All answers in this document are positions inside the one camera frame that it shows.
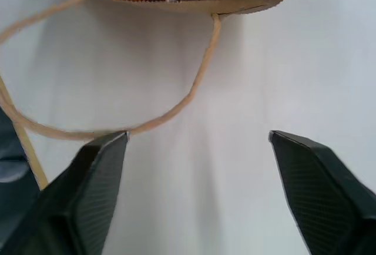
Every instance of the paper bag handle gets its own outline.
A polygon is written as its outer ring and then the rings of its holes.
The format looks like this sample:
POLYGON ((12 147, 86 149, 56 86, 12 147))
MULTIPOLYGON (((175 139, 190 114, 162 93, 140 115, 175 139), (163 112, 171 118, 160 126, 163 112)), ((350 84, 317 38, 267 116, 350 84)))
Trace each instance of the paper bag handle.
MULTIPOLYGON (((65 10, 71 6, 77 5, 84 0, 68 0, 63 2, 59 5, 54 5, 45 11, 35 14, 29 18, 26 18, 22 21, 16 22, 7 29, 5 29, 2 33, 0 33, 0 45, 2 45, 6 40, 11 38, 14 34, 19 32, 21 29, 31 26, 51 15, 65 10)), ((100 130, 100 131, 93 131, 93 132, 67 132, 64 130, 56 129, 54 127, 46 126, 31 120, 30 118, 26 117, 24 114, 19 112, 17 108, 7 99, 7 95, 4 93, 6 90, 0 89, 0 106, 2 110, 8 115, 8 117, 13 121, 13 123, 20 124, 24 128, 27 128, 35 133, 40 135, 50 137, 53 139, 60 139, 60 140, 91 140, 95 139, 99 136, 106 135, 112 132, 124 131, 130 135, 136 135, 139 133, 147 132, 156 127, 168 122, 176 115, 178 115, 196 96, 197 89, 200 86, 203 77, 207 71, 209 66, 210 60, 212 59, 213 53, 215 48, 217 47, 220 30, 221 30, 221 20, 218 14, 212 14, 211 17, 214 21, 213 33, 211 35, 211 40, 209 46, 207 47, 204 58, 202 60, 201 66, 197 72, 197 75, 193 81, 192 87, 189 93, 173 108, 171 108, 165 114, 152 119, 148 122, 145 122, 141 125, 125 128, 125 129, 113 129, 113 130, 100 130)))

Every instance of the rope handle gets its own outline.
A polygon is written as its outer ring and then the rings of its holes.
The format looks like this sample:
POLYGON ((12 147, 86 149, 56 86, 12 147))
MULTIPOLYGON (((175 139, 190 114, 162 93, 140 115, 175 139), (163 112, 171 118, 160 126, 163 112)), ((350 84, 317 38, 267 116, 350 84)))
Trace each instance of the rope handle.
MULTIPOLYGON (((7 29, 5 29, 2 33, 0 33, 0 45, 2 45, 6 40, 11 38, 14 34, 19 32, 21 29, 29 27, 45 18, 50 17, 51 15, 66 10, 71 6, 77 5, 84 0, 68 0, 63 2, 59 5, 53 5, 50 8, 44 10, 41 13, 35 14, 29 18, 26 18, 22 21, 16 22, 7 29)), ((64 130, 56 129, 54 127, 46 126, 43 124, 39 124, 30 118, 23 115, 21 112, 17 110, 17 108, 10 102, 6 95, 4 94, 3 90, 0 90, 0 106, 2 110, 5 112, 6 115, 13 121, 13 123, 17 123, 24 128, 27 128, 35 133, 40 135, 50 137, 53 139, 60 139, 60 140, 92 140, 97 137, 107 135, 113 132, 128 132, 130 135, 137 135, 143 132, 150 131, 155 129, 156 127, 168 122, 169 120, 173 119, 176 115, 178 115, 196 96, 197 90, 203 80, 203 77, 207 71, 209 63, 213 57, 213 53, 215 48, 217 47, 220 30, 221 30, 221 20, 218 14, 212 14, 211 17, 214 21, 214 28, 213 33, 211 36, 211 40, 209 46, 207 47, 204 58, 202 60, 201 66, 197 72, 197 75, 193 81, 192 87, 189 93, 174 107, 172 107, 168 112, 165 114, 152 119, 148 122, 145 122, 141 125, 125 128, 125 129, 114 129, 114 130, 100 130, 100 131, 93 131, 93 132, 67 132, 64 130)), ((4 83, 1 76, 0 76, 0 83, 4 83)))

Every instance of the white backdrop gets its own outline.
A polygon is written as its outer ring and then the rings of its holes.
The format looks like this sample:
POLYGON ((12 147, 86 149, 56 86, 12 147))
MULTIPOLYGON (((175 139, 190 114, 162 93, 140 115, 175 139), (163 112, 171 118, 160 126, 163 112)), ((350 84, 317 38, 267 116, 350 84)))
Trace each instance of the white backdrop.
MULTIPOLYGON (((63 0, 0 0, 0 28, 63 0)), ((104 254, 308 254, 284 200, 271 129, 332 147, 376 190, 376 0, 286 0, 232 16, 197 99, 128 145, 104 254)), ((186 94, 206 15, 103 0, 53 16, 1 48, 21 111, 64 129, 143 122, 186 94)), ((49 180, 80 142, 30 134, 49 180)))

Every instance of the twisted paper handle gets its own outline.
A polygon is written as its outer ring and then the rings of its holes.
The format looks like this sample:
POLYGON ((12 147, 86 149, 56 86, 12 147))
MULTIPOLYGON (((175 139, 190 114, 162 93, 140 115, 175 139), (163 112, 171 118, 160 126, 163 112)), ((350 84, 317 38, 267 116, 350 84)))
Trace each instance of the twisted paper handle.
MULTIPOLYGON (((50 17, 51 15, 59 11, 65 10, 73 5, 77 5, 83 1, 84 0, 68 0, 62 4, 54 5, 39 14, 36 14, 22 21, 14 23, 13 25, 5 29, 2 33, 0 33, 0 45, 2 45, 7 39, 11 38, 14 34, 19 32, 21 29, 31 26, 47 17, 50 17)), ((169 120, 174 118, 176 115, 178 115, 196 96, 197 89, 199 88, 203 80, 203 77, 209 66, 210 60, 212 59, 214 50, 217 47, 217 44, 219 41, 221 21, 220 21, 218 14, 212 14, 211 17, 214 20, 214 28, 213 28, 211 40, 210 40, 208 48, 205 51, 201 66, 197 72, 196 78, 193 81, 193 84, 189 93, 171 110, 159 116, 158 118, 152 119, 141 125, 126 128, 126 129, 113 129, 113 130, 103 130, 103 131, 93 131, 93 132, 67 132, 64 130, 55 129, 54 127, 39 124, 31 120, 30 118, 26 117, 21 112, 19 112, 17 108, 6 98, 7 96, 4 94, 3 90, 0 90, 0 106, 2 110, 8 115, 8 117, 13 121, 13 123, 17 123, 23 126, 24 128, 27 128, 35 133, 38 133, 40 135, 50 137, 53 139, 91 140, 91 139, 95 139, 99 136, 103 136, 112 132, 124 131, 124 132, 128 132, 131 135, 136 135, 139 133, 143 133, 143 132, 147 132, 152 129, 155 129, 156 127, 168 122, 169 120)), ((0 76, 0 83, 4 83, 1 76, 0 76)))

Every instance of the white surface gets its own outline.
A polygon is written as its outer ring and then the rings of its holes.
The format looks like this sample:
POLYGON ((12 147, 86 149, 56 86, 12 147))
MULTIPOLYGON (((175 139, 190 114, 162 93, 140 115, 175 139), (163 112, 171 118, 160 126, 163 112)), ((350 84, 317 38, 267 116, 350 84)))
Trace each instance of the white surface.
MULTIPOLYGON (((0 28, 62 0, 0 0, 0 28)), ((376 0, 286 0, 229 18, 197 99, 126 152, 104 254, 308 254, 270 129, 331 146, 376 190, 376 0)), ((204 15, 90 0, 20 33, 1 74, 24 113, 64 129, 143 122, 188 90, 204 15)), ((49 180, 82 143, 31 134, 49 180)))

